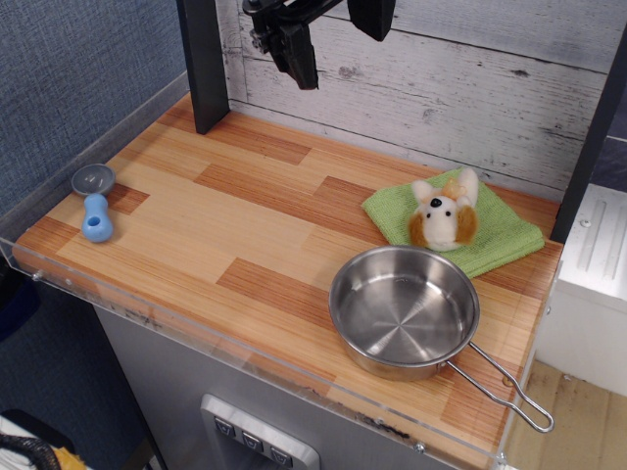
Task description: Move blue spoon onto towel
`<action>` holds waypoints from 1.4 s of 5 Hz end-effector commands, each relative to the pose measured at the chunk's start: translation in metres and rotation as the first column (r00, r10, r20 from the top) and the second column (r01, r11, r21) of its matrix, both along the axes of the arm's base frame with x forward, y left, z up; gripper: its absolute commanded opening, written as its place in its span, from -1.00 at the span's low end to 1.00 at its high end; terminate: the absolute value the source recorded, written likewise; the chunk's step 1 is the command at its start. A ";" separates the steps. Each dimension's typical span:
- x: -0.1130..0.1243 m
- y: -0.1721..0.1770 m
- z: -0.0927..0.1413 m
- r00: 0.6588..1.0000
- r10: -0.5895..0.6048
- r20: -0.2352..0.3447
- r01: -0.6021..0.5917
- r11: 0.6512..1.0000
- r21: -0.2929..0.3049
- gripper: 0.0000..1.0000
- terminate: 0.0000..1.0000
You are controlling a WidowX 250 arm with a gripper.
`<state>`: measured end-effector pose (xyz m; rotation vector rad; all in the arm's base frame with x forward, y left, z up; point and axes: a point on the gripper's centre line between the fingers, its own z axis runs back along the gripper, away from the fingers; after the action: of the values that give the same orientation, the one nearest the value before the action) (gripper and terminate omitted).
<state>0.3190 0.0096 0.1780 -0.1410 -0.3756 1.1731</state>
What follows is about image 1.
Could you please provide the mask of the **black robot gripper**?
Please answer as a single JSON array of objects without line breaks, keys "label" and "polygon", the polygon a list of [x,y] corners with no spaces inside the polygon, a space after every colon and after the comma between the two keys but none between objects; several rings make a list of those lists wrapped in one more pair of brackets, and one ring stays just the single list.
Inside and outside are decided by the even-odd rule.
[{"label": "black robot gripper", "polygon": [[244,0],[242,10],[253,22],[254,47],[270,54],[301,90],[315,90],[318,75],[308,24],[337,5],[337,0]]}]

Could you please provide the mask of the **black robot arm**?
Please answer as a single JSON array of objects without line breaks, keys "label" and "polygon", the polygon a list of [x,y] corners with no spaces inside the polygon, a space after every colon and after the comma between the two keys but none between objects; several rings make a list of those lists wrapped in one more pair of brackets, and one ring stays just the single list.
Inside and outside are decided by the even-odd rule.
[{"label": "black robot arm", "polygon": [[[253,22],[252,43],[271,55],[277,69],[288,74],[301,90],[318,88],[318,75],[310,24],[339,3],[322,1],[244,1],[242,10]],[[394,1],[349,1],[351,23],[376,41],[383,41],[391,29]]]}]

